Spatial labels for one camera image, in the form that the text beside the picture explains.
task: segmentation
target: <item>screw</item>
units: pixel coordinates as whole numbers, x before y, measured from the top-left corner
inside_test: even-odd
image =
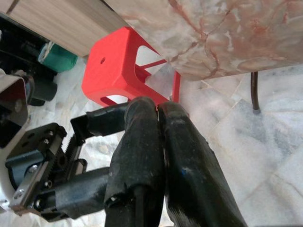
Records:
[[[45,181],[45,183],[44,183],[44,186],[47,187],[47,188],[51,188],[52,185],[53,185],[52,181]]]
[[[30,167],[30,169],[28,170],[29,173],[33,173],[38,169],[37,165],[33,165],[32,167]]]
[[[24,189],[20,189],[20,190],[17,192],[17,194],[14,196],[14,199],[20,198],[20,197],[22,196],[23,192],[24,192]]]
[[[36,206],[37,208],[40,208],[40,205],[41,205],[41,200],[37,200],[37,201],[35,202],[35,206]]]

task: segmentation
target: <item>stool hole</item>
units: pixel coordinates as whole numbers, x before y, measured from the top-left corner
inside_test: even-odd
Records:
[[[105,62],[105,57],[101,59],[100,64],[103,64]]]

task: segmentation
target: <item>white marble floor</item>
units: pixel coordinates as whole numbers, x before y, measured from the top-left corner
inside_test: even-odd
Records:
[[[58,92],[43,107],[30,108],[30,128],[69,120],[100,108],[81,90],[85,63],[79,59],[70,71],[59,74]],[[171,93],[173,70],[165,65],[148,84],[165,96]],[[209,141],[236,202],[249,226],[303,225],[303,65],[259,73],[261,114],[252,112],[250,74],[181,83],[180,103]],[[92,138],[81,157],[88,170],[108,166],[120,134]],[[77,220],[48,224],[26,214],[6,212],[2,226],[104,226],[103,211]],[[164,215],[161,225],[172,223]]]

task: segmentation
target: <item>wooden cabinet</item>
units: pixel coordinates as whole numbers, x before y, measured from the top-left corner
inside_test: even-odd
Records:
[[[127,25],[100,0],[19,0],[8,16],[79,56]]]

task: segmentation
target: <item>marble table top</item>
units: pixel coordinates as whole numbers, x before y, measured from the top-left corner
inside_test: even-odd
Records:
[[[182,76],[303,63],[301,0],[106,0]]]

